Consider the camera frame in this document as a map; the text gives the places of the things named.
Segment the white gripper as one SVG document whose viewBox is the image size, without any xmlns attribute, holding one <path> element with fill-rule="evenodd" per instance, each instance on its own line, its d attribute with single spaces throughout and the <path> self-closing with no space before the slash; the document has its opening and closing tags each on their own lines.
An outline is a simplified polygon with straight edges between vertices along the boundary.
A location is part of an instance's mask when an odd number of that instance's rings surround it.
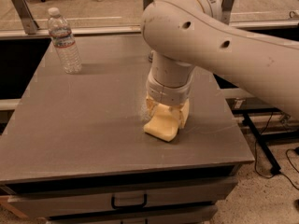
<svg viewBox="0 0 299 224">
<path fill-rule="evenodd" d="M 149 117 L 160 117 L 161 104 L 170 105 L 169 111 L 175 121 L 178 123 L 178 127 L 183 129 L 187 122 L 190 102 L 189 97 L 191 93 L 193 76 L 187 79 L 187 83 L 177 88 L 167 87 L 160 84 L 153 76 L 149 73 L 148 80 L 146 82 L 147 97 L 146 106 Z"/>
</svg>

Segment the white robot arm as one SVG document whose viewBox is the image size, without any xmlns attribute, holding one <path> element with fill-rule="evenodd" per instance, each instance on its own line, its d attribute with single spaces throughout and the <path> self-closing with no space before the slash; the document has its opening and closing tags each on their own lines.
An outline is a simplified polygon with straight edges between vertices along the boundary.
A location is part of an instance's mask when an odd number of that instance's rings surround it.
<svg viewBox="0 0 299 224">
<path fill-rule="evenodd" d="M 183 104 L 200 66 L 299 119 L 298 42 L 222 23 L 219 0 L 157 0 L 141 29 L 153 49 L 147 91 L 156 102 Z"/>
</svg>

